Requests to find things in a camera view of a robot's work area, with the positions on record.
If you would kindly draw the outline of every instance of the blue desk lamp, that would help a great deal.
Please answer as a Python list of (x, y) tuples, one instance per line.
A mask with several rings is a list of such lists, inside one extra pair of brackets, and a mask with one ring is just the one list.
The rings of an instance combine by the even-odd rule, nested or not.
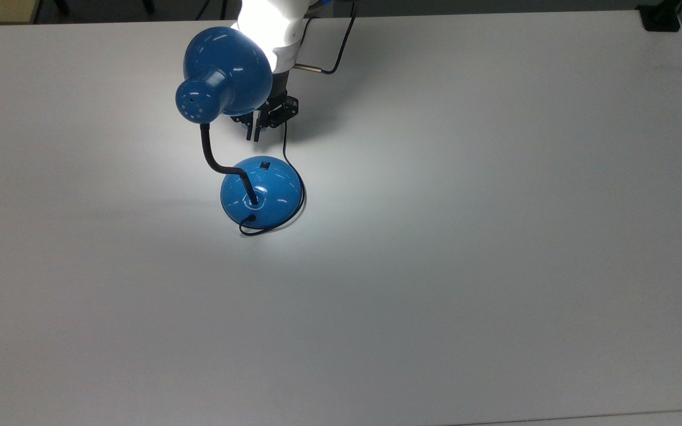
[(201, 129), (207, 163), (226, 177), (220, 202), (228, 216), (257, 230), (270, 230), (292, 218), (303, 200), (296, 170), (276, 157), (250, 157), (224, 167), (212, 154), (209, 124), (220, 114), (248, 114), (270, 95), (273, 74), (268, 58), (251, 38), (228, 27), (198, 33), (184, 56), (184, 78), (175, 95), (178, 111)]

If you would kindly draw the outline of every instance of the desk lamp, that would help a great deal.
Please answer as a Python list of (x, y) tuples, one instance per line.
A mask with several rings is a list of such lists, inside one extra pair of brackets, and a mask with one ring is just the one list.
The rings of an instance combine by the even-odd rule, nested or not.
[(300, 207), (301, 180), (292, 166), (268, 156), (224, 167), (211, 150), (209, 124), (220, 114), (242, 116), (265, 104), (273, 72), (262, 49), (242, 32), (214, 27), (198, 33), (184, 56), (184, 78), (175, 95), (178, 111), (201, 129), (207, 163), (227, 175), (220, 202), (240, 226), (268, 229), (288, 221)]
[[(292, 68), (325, 75), (336, 72), (356, 17), (355, 4), (336, 65), (332, 70), (296, 64), (306, 34), (303, 18), (312, 6), (330, 0), (242, 0), (232, 27), (198, 33), (184, 56), (184, 78), (175, 95), (178, 111), (201, 129), (207, 163), (226, 177), (220, 201), (246, 235), (267, 232), (293, 218), (305, 199), (304, 182), (286, 159), (286, 122), (298, 113), (298, 100), (287, 94)], [(212, 154), (209, 124), (220, 114), (247, 127), (258, 142), (260, 129), (284, 125), (284, 158), (257, 156), (224, 167)], [(244, 232), (243, 227), (260, 230)]]

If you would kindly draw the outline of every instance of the black flexible neck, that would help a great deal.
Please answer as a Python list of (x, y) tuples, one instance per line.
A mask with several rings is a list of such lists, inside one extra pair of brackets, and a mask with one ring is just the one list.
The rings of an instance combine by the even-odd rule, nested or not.
[(225, 167), (217, 164), (217, 161), (214, 160), (214, 156), (212, 156), (212, 145), (209, 140), (209, 123), (200, 124), (200, 130), (201, 149), (204, 151), (204, 157), (207, 160), (209, 167), (212, 167), (212, 170), (217, 173), (222, 173), (223, 175), (239, 175), (241, 182), (244, 184), (244, 188), (246, 188), (246, 194), (249, 196), (249, 202), (251, 202), (252, 205), (257, 205), (257, 194), (254, 192), (254, 187), (252, 186), (252, 182), (249, 180), (249, 175), (246, 174), (246, 171), (243, 168)]

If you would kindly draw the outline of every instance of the floor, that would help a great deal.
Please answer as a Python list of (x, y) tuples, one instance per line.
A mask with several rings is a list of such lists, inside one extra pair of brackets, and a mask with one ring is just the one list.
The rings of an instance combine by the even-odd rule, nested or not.
[[(225, 19), (235, 19), (240, 0), (154, 0), (156, 11), (147, 14), (141, 0), (66, 0), (70, 14), (62, 16), (52, 0), (41, 0), (38, 24), (74, 22), (192, 21), (220, 19), (226, 2)], [(360, 16), (419, 14), (474, 14), (533, 11), (592, 11), (634, 9), (658, 0), (362, 0)], [(337, 0), (333, 13), (347, 16), (350, 3)]]

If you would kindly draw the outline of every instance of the chair leg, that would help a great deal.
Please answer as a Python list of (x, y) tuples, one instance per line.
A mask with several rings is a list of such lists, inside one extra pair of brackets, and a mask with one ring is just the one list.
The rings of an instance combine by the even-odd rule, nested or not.
[(57, 5), (59, 13), (64, 15), (70, 14), (70, 8), (68, 7), (67, 2), (65, 2), (65, 0), (54, 0), (54, 4)]
[(152, 0), (143, 0), (143, 2), (144, 2), (144, 9), (146, 9), (146, 13), (153, 14), (154, 13), (154, 2), (152, 2)]

